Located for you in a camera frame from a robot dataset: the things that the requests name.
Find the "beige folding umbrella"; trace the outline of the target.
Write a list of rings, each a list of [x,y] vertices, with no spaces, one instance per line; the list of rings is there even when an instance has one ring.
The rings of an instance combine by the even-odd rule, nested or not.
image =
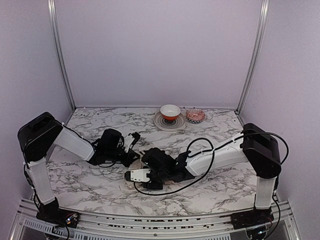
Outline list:
[[[146,150],[142,157],[136,160],[129,168],[129,170],[138,170],[138,169],[151,169],[148,177],[159,178],[161,180],[168,181],[170,177],[173,176],[175,172],[175,168],[177,165],[177,161],[166,154],[165,151],[153,147],[149,150]],[[142,186],[143,182],[132,182],[126,181],[125,185],[130,190],[132,190],[135,186]]]

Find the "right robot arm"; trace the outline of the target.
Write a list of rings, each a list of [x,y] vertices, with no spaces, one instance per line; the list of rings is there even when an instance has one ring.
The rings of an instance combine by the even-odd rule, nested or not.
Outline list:
[[[288,150],[287,142],[278,134],[264,131],[253,123],[245,124],[240,133],[217,145],[205,137],[199,137],[198,141],[208,142],[209,148],[192,153],[189,144],[177,158],[155,147],[145,151],[141,161],[149,172],[144,174],[143,187],[148,189],[149,185],[166,181],[180,183],[188,180],[194,185],[214,169],[250,163],[257,177],[253,209],[233,213],[231,223],[234,229],[241,229],[272,222],[271,205],[285,162],[280,157],[278,142],[283,142]]]

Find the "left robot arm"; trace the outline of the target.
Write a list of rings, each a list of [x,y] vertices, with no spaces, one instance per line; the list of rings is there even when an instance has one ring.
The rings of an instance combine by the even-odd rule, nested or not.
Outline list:
[[[58,146],[92,166],[110,168],[121,164],[128,168],[140,156],[133,150],[141,136],[137,132],[123,136],[108,128],[94,142],[80,136],[71,128],[44,112],[22,126],[18,133],[24,157],[23,173],[33,190],[36,218],[61,227],[76,228],[80,213],[60,208],[53,193],[47,171],[47,154]]]

